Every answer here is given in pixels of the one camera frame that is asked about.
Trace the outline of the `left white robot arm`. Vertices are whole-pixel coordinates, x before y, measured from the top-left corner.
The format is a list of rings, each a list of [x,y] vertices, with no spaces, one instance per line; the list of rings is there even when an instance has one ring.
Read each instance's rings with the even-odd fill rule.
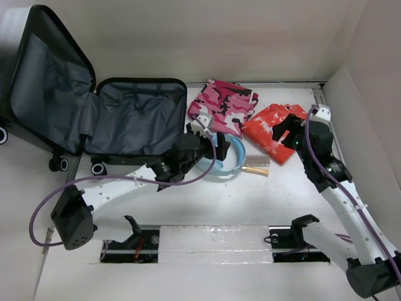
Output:
[[[210,166],[226,158],[230,142],[221,132],[215,137],[206,129],[190,129],[171,149],[152,157],[126,176],[113,176],[111,182],[79,190],[74,184],[64,188],[51,212],[51,219],[66,250],[75,250],[99,232],[98,219],[113,208],[139,196],[160,192],[171,186],[183,186],[185,175],[203,158]]]

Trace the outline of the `black space-print suitcase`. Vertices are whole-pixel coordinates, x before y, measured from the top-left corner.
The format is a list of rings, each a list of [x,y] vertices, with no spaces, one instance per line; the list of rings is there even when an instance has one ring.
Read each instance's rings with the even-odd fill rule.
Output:
[[[187,87],[175,78],[96,81],[84,52],[45,5],[1,16],[1,142],[17,135],[51,154],[49,169],[88,154],[94,175],[141,166],[184,133]]]

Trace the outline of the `light blue headphones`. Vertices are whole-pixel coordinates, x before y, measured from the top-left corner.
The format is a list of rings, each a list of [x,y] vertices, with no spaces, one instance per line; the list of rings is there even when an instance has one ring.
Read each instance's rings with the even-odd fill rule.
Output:
[[[206,174],[206,170],[210,167],[212,159],[202,158],[195,165],[196,176],[202,176],[206,181],[227,182],[234,179],[241,171],[245,163],[246,148],[241,139],[224,134],[225,141],[230,143],[226,158],[224,160],[216,159],[212,169]]]

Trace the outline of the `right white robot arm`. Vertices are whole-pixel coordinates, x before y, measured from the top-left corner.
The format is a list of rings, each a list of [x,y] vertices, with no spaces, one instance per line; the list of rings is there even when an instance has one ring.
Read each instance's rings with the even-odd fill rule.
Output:
[[[296,151],[307,178],[332,207],[348,236],[337,235],[307,214],[292,220],[287,237],[295,246],[314,246],[337,264],[361,298],[399,290],[400,251],[374,222],[348,169],[333,155],[329,121],[289,114],[273,127],[273,139]]]

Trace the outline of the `pink camouflage garment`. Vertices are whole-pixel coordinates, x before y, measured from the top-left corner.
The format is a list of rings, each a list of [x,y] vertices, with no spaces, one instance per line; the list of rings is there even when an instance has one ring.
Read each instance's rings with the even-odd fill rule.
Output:
[[[200,94],[189,105],[192,118],[207,113],[214,119],[210,130],[241,137],[243,123],[253,115],[259,95],[236,83],[208,80]]]

